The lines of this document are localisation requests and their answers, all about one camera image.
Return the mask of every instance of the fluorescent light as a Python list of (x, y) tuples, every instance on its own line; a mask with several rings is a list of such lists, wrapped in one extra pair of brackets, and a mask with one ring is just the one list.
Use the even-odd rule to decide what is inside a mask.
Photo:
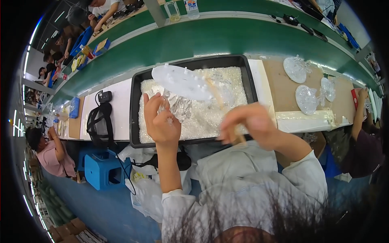
[(57, 22), (57, 20), (63, 15), (64, 12), (65, 12), (65, 11), (63, 11), (62, 14), (60, 14), (60, 15), (58, 16), (58, 18), (54, 21), (54, 23)]
[(28, 210), (29, 210), (29, 212), (30, 212), (30, 214), (31, 214), (31, 217), (32, 217), (33, 215), (32, 215), (32, 212), (31, 212), (31, 210), (30, 210), (30, 207), (29, 207), (28, 204), (27, 204), (26, 196), (23, 195), (23, 198), (24, 198), (24, 200), (25, 200), (26, 206), (27, 206), (27, 208), (28, 208)]
[(30, 45), (32, 43), (32, 39), (34, 38), (35, 32), (37, 31), (38, 25), (39, 25), (40, 21), (42, 20), (42, 18), (43, 18), (43, 16), (38, 20), (38, 23), (35, 26), (34, 32), (32, 32), (31, 39), (30, 39)]
[(40, 222), (42, 223), (43, 228), (44, 228), (45, 230), (47, 230), (47, 227), (46, 227), (45, 222), (44, 222), (42, 219), (40, 219)]
[(15, 122), (16, 122), (16, 110), (15, 110), (15, 113), (14, 113), (14, 124), (15, 125)]
[(26, 67), (27, 67), (28, 53), (29, 53), (29, 52), (27, 52), (27, 54), (26, 54), (25, 68), (24, 68), (24, 72), (23, 72), (23, 74), (26, 74)]
[(56, 31), (54, 31), (54, 33), (53, 33), (53, 35), (51, 36), (51, 38), (53, 38), (54, 36), (56, 36), (57, 35), (57, 33), (58, 33), (58, 31), (56, 30)]
[(42, 214), (40, 213), (40, 211), (38, 210), (38, 214), (39, 214), (39, 217), (42, 219)]

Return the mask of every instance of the metal pillar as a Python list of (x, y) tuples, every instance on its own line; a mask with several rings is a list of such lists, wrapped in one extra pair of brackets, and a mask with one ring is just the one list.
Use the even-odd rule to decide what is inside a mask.
[(157, 0), (143, 0), (158, 27), (165, 25), (166, 17)]
[(381, 79), (378, 85), (383, 85), (385, 83), (385, 78)]
[(36, 121), (36, 119), (30, 119), (30, 118), (28, 118), (27, 117), (27, 119), (26, 119), (26, 122), (32, 122), (32, 123), (34, 123)]
[(35, 117), (35, 116), (31, 116), (31, 115), (26, 115), (26, 118), (31, 118), (31, 119), (33, 119), (33, 120), (35, 120), (35, 119), (36, 119), (36, 117)]
[(35, 83), (34, 81), (30, 81), (27, 79), (22, 78), (22, 85), (25, 85), (25, 86), (32, 88), (32, 89), (36, 89), (36, 90), (41, 91), (41, 92), (46, 93), (46, 94), (51, 94), (51, 95), (55, 94), (54, 89), (48, 88), (46, 86), (43, 86), (41, 84)]
[(358, 63), (361, 60), (365, 59), (366, 56), (374, 50), (373, 43), (369, 41), (362, 50), (360, 50), (357, 54), (355, 54), (355, 61)]
[(26, 124), (35, 124), (37, 121), (29, 121), (29, 120), (27, 120), (26, 121)]
[(26, 110), (31, 110), (31, 111), (40, 112), (40, 113), (42, 112), (42, 109), (38, 109), (37, 107), (35, 107), (35, 106), (31, 105), (31, 104), (28, 104), (28, 103), (26, 103), (24, 108)]

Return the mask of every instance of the black cap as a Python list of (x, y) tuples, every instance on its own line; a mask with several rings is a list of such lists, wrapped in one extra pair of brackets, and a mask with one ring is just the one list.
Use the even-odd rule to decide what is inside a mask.
[(39, 79), (40, 79), (40, 72), (42, 72), (43, 69), (45, 69), (45, 68), (44, 68), (44, 67), (41, 67), (41, 68), (39, 69), (39, 74), (38, 74)]

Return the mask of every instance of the blue stool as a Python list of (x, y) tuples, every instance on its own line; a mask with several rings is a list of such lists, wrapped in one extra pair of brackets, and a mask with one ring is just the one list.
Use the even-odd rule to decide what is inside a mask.
[(126, 187), (124, 179), (127, 176), (123, 167), (126, 169), (127, 175), (130, 175), (132, 166), (129, 159), (125, 160), (122, 167), (121, 162), (116, 158), (116, 154), (108, 149), (87, 154), (84, 160), (85, 179), (96, 190)]
[(105, 152), (106, 150), (97, 149), (95, 147), (87, 147), (80, 150), (80, 153), (78, 155), (78, 165), (77, 170), (79, 171), (85, 171), (85, 155), (87, 154), (93, 154), (93, 153), (99, 153), (99, 152)]
[(334, 156), (332, 155), (331, 152), (331, 147), (326, 144), (326, 147), (324, 149), (327, 158), (326, 158), (326, 164), (322, 165), (324, 174), (326, 177), (335, 177), (337, 175), (340, 175), (342, 171), (339, 169), (338, 165), (335, 163)]

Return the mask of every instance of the white t-shirt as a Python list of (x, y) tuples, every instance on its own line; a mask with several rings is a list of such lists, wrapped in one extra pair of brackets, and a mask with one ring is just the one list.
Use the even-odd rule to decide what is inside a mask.
[(371, 53), (371, 59), (374, 61), (373, 62), (374, 63), (374, 70), (376, 72), (379, 72), (381, 70), (381, 68), (380, 68), (380, 65), (378, 65), (377, 60), (375, 59), (375, 54), (373, 52)]
[(316, 3), (323, 11), (324, 17), (327, 17), (329, 12), (333, 13), (335, 11), (335, 5), (333, 0), (316, 0)]
[(224, 217), (223, 231), (234, 226), (257, 227), (261, 220), (261, 229), (272, 234), (269, 190), (276, 191), (280, 206), (285, 208), (291, 203), (289, 194), (295, 205), (317, 205), (328, 194), (324, 171), (313, 150), (280, 174), (274, 151), (265, 151), (255, 141), (248, 141), (247, 147), (231, 147), (200, 159), (196, 171), (202, 188), (198, 202), (195, 196), (185, 195), (180, 189), (162, 195), (162, 241), (167, 240), (172, 229), (180, 229), (186, 213), (196, 220), (196, 241), (208, 236), (207, 195)]
[(117, 12), (126, 10), (126, 6), (124, 5), (123, 0), (105, 0), (105, 3), (102, 6), (93, 8), (92, 14), (94, 14), (96, 17), (99, 17), (99, 15), (104, 16), (111, 8), (111, 5), (117, 2), (119, 3)]

